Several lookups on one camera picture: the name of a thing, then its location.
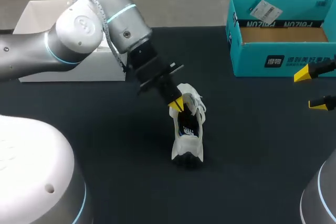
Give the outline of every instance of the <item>open box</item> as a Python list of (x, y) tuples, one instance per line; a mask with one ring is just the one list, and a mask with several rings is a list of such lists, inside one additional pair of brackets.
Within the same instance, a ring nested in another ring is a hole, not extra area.
[(235, 76), (293, 77), (307, 63), (334, 58), (335, 0), (264, 0), (282, 11), (271, 24), (251, 15), (261, 1), (230, 0), (226, 35)]

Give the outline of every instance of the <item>robotic arm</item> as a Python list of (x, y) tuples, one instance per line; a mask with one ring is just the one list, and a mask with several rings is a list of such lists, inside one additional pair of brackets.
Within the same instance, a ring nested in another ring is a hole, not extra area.
[(128, 53), (140, 90), (152, 87), (169, 106), (183, 111), (182, 94), (170, 74), (180, 67), (164, 64), (151, 44), (151, 29), (131, 0), (73, 0), (49, 31), (0, 35), (0, 80), (46, 71), (68, 71), (101, 43), (103, 33), (119, 65)]

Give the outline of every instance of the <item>white sneaker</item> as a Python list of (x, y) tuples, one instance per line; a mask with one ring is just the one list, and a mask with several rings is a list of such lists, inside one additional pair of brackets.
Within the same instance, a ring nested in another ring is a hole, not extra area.
[(201, 96), (189, 84), (177, 86), (183, 96), (184, 111), (178, 112), (169, 108), (169, 115), (174, 119), (175, 142), (172, 150), (172, 160), (195, 166), (203, 162), (203, 127), (206, 107)]

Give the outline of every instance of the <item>label sticker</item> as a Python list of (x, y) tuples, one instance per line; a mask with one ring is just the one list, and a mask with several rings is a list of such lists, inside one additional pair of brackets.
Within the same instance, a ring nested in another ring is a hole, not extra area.
[(274, 5), (271, 5), (265, 0), (261, 0), (251, 12), (252, 16), (260, 19), (268, 25), (271, 25), (281, 14), (282, 10)]
[(284, 55), (269, 55), (265, 62), (265, 68), (280, 68), (284, 60)]

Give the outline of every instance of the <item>black tablecloth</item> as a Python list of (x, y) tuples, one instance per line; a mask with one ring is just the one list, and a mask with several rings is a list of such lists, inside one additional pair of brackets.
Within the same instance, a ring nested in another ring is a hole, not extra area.
[(308, 100), (333, 79), (235, 78), (225, 29), (156, 28), (160, 55), (185, 68), (207, 106), (204, 165), (170, 161), (173, 120), (135, 81), (0, 84), (0, 113), (47, 122), (77, 155), (101, 223), (300, 223), (301, 193), (336, 148), (334, 112)]

